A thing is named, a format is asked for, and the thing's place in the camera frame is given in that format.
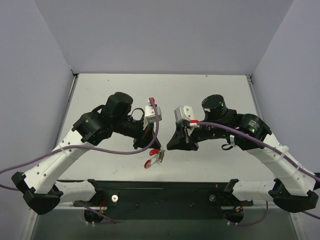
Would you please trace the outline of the metal key holder red handle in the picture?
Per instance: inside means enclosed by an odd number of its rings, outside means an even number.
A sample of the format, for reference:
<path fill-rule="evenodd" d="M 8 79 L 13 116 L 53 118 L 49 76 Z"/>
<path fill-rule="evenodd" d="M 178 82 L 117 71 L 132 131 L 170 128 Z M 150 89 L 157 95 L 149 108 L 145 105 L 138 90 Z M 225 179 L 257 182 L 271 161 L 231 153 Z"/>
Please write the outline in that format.
<path fill-rule="evenodd" d="M 165 152 L 165 150 L 161 149 L 158 155 L 150 156 L 151 158 L 145 162 L 144 168 L 149 169 L 154 164 L 161 164 L 165 157 Z"/>

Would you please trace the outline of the small key red cap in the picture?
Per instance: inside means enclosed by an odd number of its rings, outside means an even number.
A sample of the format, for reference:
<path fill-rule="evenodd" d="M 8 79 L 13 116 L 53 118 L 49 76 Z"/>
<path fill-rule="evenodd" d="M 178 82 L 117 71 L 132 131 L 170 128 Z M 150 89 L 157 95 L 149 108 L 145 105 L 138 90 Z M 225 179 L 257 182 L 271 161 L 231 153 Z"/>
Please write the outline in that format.
<path fill-rule="evenodd" d="M 161 149 L 156 149 L 156 148 L 154 148 L 154 149 L 152 149 L 152 150 L 149 152 L 149 155 L 150 155 L 150 156 L 159 155 L 160 152 L 161 152 Z"/>

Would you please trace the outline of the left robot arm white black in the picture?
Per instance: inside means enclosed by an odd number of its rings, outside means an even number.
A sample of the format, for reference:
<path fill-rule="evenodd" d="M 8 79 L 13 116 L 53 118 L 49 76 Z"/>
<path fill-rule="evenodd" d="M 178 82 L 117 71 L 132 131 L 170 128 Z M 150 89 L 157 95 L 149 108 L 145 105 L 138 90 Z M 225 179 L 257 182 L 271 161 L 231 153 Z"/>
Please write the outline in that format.
<path fill-rule="evenodd" d="M 161 108 L 151 97 L 142 111 L 142 118 L 135 120 L 129 114 L 132 104 L 133 98 L 126 93 L 110 95 L 105 104 L 84 113 L 55 149 L 37 160 L 36 166 L 11 177 L 33 211 L 44 215 L 61 203 L 75 201 L 92 206 L 100 204 L 104 191 L 95 180 L 64 182 L 59 178 L 86 152 L 102 152 L 98 145 L 113 133 L 133 138 L 134 150 L 126 152 L 127 155 L 161 149 L 157 139 Z"/>

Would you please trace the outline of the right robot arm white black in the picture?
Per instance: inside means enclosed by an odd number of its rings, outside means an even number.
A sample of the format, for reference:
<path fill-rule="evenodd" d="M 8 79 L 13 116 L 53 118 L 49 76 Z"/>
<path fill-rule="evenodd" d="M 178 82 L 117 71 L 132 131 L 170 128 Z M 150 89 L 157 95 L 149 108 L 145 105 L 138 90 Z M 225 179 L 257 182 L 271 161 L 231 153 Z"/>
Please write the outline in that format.
<path fill-rule="evenodd" d="M 196 120 L 192 107 L 179 106 L 174 110 L 175 132 L 166 148 L 197 151 L 199 143 L 225 139 L 229 149 L 239 147 L 257 158 L 274 175 L 271 181 L 232 179 L 224 189 L 239 202 L 266 201 L 290 213 L 312 210 L 319 196 L 320 177 L 304 168 L 289 154 L 270 127 L 257 115 L 237 113 L 227 108 L 222 95 L 206 97 L 201 103 L 204 120 Z"/>

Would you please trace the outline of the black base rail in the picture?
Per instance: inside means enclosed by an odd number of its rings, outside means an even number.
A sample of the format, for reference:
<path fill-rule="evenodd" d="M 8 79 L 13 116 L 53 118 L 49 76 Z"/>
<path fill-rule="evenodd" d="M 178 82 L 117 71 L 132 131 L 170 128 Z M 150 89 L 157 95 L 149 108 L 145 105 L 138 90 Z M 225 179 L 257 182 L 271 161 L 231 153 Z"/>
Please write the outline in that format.
<path fill-rule="evenodd" d="M 226 182 L 95 180 L 98 192 L 75 207 L 105 207 L 113 220 L 215 220 L 223 208 L 251 207 L 225 192 Z"/>

